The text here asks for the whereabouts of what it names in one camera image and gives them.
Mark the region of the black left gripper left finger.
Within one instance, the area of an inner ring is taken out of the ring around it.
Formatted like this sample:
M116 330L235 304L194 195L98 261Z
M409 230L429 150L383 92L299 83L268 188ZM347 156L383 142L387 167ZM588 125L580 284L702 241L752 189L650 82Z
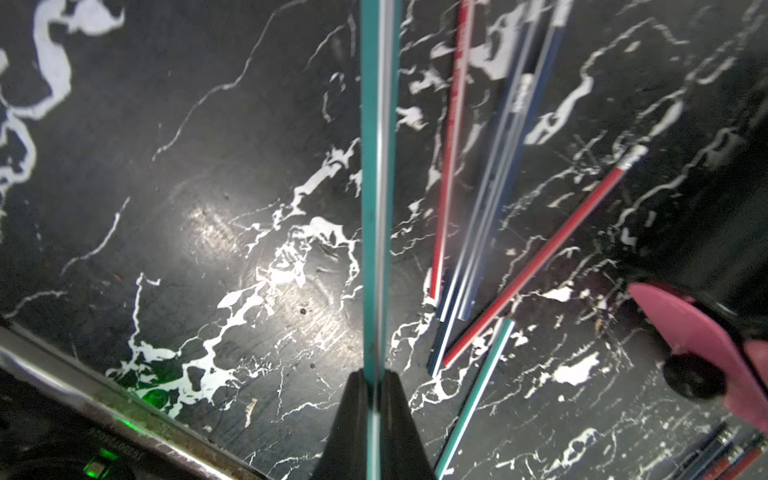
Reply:
M368 388L363 370L352 372L312 480L366 478Z

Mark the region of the black drawer cabinet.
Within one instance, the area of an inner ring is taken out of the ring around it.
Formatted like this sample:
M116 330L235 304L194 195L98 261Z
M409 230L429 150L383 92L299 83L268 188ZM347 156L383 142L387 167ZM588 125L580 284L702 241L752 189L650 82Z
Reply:
M732 333L766 339L766 90L741 103L677 190L627 259L628 281L687 295Z

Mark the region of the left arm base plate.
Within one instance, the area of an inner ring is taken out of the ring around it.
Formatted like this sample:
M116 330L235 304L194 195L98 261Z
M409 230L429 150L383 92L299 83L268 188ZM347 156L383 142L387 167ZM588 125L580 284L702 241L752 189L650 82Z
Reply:
M264 473L27 332L1 328L4 479L262 479Z

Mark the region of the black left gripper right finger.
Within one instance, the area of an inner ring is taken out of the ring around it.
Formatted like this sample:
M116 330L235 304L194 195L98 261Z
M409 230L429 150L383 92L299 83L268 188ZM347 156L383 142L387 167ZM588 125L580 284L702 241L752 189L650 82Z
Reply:
M381 386L381 471L383 479L435 480L399 376L387 370Z

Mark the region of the green pencil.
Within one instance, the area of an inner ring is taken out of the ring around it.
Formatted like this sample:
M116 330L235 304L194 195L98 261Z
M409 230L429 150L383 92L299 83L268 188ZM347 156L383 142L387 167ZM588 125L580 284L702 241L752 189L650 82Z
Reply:
M360 3L365 477L384 477L381 390L386 371L400 1Z
M437 479L442 479L447 473L514 327L515 321L511 318L503 318L499 321L493 337L493 343L487 352L478 376L438 459L435 468Z

